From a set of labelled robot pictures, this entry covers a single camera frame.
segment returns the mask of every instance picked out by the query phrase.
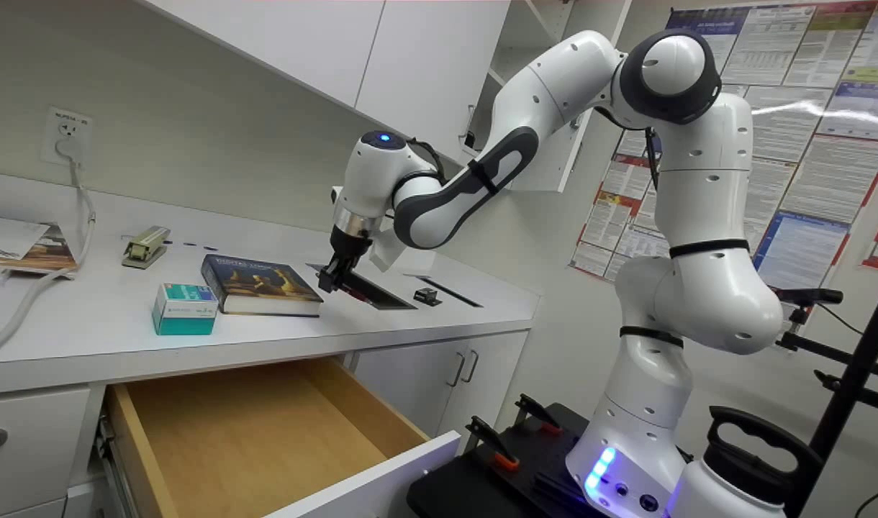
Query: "white countertop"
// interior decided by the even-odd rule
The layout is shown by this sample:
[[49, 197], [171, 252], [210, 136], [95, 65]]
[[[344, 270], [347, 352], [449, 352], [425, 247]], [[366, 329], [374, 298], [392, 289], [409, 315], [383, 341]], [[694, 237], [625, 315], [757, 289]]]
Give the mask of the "white countertop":
[[[66, 188], [0, 175], [0, 217], [63, 223], [73, 208], [72, 197]], [[363, 267], [363, 276], [417, 312], [374, 312], [344, 295], [322, 295], [320, 321], [222, 315], [210, 338], [157, 338], [150, 324], [157, 285], [202, 282], [207, 252], [288, 262], [314, 279], [307, 262], [327, 260], [327, 237], [121, 197], [91, 198], [96, 223], [89, 260], [73, 279], [39, 295], [23, 329], [0, 349], [0, 393], [145, 380], [530, 329], [531, 306], [523, 292], [435, 257], [425, 276], [482, 309], [446, 295], [428, 309], [410, 299], [425, 289], [419, 279]], [[170, 227], [170, 252], [145, 270], [121, 267], [125, 239], [150, 226]], [[0, 326], [27, 282], [0, 276]]]

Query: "upper cabinet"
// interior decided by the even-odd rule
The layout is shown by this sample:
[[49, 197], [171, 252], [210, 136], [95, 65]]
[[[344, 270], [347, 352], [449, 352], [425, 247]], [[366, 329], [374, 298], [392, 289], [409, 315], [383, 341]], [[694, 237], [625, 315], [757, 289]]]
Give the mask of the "upper cabinet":
[[353, 108], [386, 0], [143, 0]]
[[[469, 141], [482, 147], [492, 121], [492, 98], [531, 59], [556, 47], [560, 39], [592, 29], [618, 40], [629, 0], [511, 0], [492, 56], [488, 76], [479, 89], [476, 109], [469, 124]], [[553, 134], [535, 161], [508, 184], [508, 190], [556, 190], [560, 194], [587, 129], [589, 113]]]
[[357, 109], [463, 161], [508, 0], [386, 0]]
[[463, 161], [508, 0], [143, 0]]

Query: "blue box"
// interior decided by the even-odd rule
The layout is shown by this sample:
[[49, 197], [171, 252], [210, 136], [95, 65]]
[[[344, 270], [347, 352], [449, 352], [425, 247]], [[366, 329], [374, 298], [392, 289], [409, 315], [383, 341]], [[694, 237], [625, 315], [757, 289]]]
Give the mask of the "blue box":
[[155, 334], [213, 334], [214, 298], [203, 285], [157, 285], [151, 302]]

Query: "open drawer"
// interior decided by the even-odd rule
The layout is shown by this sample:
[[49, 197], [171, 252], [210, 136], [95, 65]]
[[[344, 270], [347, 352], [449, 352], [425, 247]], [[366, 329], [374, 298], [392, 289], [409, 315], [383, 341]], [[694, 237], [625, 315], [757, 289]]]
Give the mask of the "open drawer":
[[141, 518], [404, 516], [404, 488], [456, 446], [327, 360], [114, 387], [107, 411]]

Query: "wall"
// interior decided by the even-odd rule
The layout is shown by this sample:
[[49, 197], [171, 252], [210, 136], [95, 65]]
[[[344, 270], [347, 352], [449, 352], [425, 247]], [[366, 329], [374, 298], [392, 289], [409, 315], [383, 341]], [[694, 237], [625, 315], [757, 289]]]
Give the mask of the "wall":
[[[723, 0], [679, 0], [675, 6], [718, 6]], [[629, 50], [668, 20], [671, 4], [633, 0], [620, 33], [620, 50]], [[505, 194], [494, 208], [472, 220], [452, 242], [452, 257], [488, 267], [498, 276], [525, 285], [535, 299], [535, 329], [520, 368], [505, 397], [511, 420], [514, 397], [557, 400], [583, 416], [592, 411], [616, 360], [618, 302], [612, 285], [569, 270], [569, 252], [580, 223], [589, 214], [589, 197], [607, 170], [616, 134], [596, 118], [587, 129], [583, 154], [563, 197]], [[851, 227], [849, 247], [831, 270], [828, 285], [846, 292], [841, 309], [846, 321], [862, 326], [878, 302], [878, 270], [861, 265], [878, 227], [878, 190], [861, 223]], [[806, 338], [849, 352], [855, 338], [815, 312]], [[810, 439], [828, 393], [816, 387], [810, 368], [841, 375], [836, 362], [809, 354], [766, 349], [753, 358], [730, 358], [687, 345], [685, 358], [694, 372], [694, 394], [685, 410], [675, 444], [702, 452], [707, 406], [737, 406], [761, 416], [800, 439]], [[802, 516], [842, 518], [878, 490], [878, 411], [856, 406], [841, 439], [823, 480], [816, 483]]]
[[91, 190], [314, 230], [371, 128], [132, 0], [0, 0], [0, 174], [66, 184], [50, 108], [95, 124]]

